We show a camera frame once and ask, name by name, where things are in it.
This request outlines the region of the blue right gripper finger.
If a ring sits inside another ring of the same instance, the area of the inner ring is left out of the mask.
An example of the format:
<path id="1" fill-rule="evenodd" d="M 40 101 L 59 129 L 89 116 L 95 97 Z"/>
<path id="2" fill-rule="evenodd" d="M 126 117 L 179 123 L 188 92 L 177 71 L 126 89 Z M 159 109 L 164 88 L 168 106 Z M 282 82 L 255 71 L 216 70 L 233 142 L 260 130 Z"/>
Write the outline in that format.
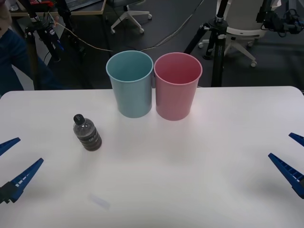
<path id="1" fill-rule="evenodd" d="M 274 154 L 268 155 L 273 164 L 278 168 L 286 180 L 291 184 L 292 189 L 300 198 L 304 198 L 304 175 L 279 159 Z"/>
<path id="2" fill-rule="evenodd" d="M 295 140 L 296 142 L 298 142 L 300 145 L 304 146 L 304 137 L 297 135 L 295 133 L 290 133 L 288 135 L 290 138 L 292 138 L 293 140 Z"/>

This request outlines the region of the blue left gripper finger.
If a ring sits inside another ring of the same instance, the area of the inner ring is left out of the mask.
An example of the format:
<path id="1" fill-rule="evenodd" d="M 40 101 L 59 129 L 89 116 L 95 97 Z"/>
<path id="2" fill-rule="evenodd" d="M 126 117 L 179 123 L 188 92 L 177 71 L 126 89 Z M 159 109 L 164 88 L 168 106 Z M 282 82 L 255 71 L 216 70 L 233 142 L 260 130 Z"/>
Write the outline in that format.
<path id="1" fill-rule="evenodd" d="M 38 159 L 30 167 L 24 170 L 20 175 L 13 180 L 8 181 L 0 188 L 0 202 L 3 203 L 15 203 L 22 195 L 24 189 L 34 177 L 44 160 Z"/>
<path id="2" fill-rule="evenodd" d="M 20 142 L 20 138 L 14 138 L 0 144 L 0 156 L 9 150 L 12 146 Z"/>

